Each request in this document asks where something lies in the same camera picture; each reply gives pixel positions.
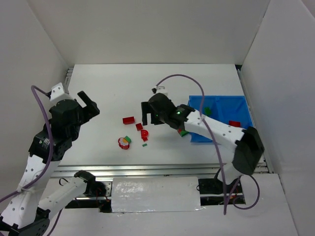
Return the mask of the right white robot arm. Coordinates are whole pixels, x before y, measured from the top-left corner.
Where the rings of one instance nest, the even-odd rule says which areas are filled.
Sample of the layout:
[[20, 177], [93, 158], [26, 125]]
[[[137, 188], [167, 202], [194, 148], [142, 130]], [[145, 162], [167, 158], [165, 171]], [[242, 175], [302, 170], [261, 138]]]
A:
[[142, 102], [141, 110], [143, 125], [148, 124], [147, 115], [150, 114], [154, 125], [165, 123], [175, 130], [182, 129], [204, 136], [232, 151], [233, 160], [223, 165], [207, 184], [211, 194], [229, 191], [237, 178], [252, 175], [264, 153], [263, 143], [254, 127], [233, 127], [202, 115], [188, 105], [175, 106], [162, 93], [156, 93], [148, 101]]

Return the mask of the red square lego brick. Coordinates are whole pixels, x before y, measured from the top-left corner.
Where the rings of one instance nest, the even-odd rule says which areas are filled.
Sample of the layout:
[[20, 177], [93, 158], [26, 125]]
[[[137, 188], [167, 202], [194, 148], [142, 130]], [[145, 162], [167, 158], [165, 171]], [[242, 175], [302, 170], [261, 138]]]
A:
[[143, 126], [141, 123], [137, 123], [135, 126], [136, 126], [137, 131], [140, 131], [143, 129]]

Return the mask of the green lego bricks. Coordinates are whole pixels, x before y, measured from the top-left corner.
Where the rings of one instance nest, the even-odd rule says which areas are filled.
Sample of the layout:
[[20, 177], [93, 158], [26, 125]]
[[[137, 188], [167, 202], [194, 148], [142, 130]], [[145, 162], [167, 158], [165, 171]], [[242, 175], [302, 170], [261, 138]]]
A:
[[204, 115], [206, 116], [210, 116], [212, 114], [212, 111], [209, 107], [205, 107], [203, 112], [204, 112]]

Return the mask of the red rectangular lego brick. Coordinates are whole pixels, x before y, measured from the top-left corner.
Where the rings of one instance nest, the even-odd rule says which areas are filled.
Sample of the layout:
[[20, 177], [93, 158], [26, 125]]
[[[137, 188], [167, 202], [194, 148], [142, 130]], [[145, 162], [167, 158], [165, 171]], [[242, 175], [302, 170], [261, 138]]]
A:
[[135, 118], [134, 117], [125, 117], [123, 118], [123, 124], [124, 125], [129, 125], [129, 124], [134, 124], [135, 123]]

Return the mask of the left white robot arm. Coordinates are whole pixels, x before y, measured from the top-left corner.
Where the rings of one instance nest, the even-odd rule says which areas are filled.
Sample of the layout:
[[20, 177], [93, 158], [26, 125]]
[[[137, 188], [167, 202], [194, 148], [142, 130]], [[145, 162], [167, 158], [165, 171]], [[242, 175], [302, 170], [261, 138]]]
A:
[[51, 196], [42, 199], [47, 183], [59, 166], [65, 152], [78, 139], [80, 128], [99, 115], [97, 104], [84, 91], [78, 96], [86, 104], [82, 107], [76, 99], [61, 99], [47, 113], [38, 97], [45, 124], [37, 133], [29, 149], [27, 166], [17, 189], [1, 200], [10, 199], [0, 214], [0, 231], [10, 236], [42, 236], [51, 219], [79, 195], [95, 196], [95, 176], [80, 170], [68, 183]]

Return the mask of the red flower lego piece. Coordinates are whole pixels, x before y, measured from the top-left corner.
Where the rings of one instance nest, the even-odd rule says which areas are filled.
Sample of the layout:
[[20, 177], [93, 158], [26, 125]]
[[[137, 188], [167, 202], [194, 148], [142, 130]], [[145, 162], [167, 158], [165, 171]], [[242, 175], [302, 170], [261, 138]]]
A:
[[127, 150], [130, 147], [129, 142], [123, 137], [120, 137], [118, 139], [118, 145], [121, 149], [124, 149], [124, 150]]

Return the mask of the red arch lego piece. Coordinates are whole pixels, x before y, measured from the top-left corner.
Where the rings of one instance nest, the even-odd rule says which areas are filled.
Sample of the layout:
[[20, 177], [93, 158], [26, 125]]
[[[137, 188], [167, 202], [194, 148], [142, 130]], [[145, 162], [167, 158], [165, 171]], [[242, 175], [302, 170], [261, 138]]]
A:
[[149, 132], [145, 129], [140, 130], [141, 138], [147, 138], [149, 136]]

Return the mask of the green small lego brick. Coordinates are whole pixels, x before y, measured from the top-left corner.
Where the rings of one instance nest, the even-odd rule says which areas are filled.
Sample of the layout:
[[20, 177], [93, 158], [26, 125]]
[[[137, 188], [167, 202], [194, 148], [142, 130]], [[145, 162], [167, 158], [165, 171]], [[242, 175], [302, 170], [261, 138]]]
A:
[[125, 136], [124, 139], [130, 144], [131, 143], [131, 138], [129, 136]]

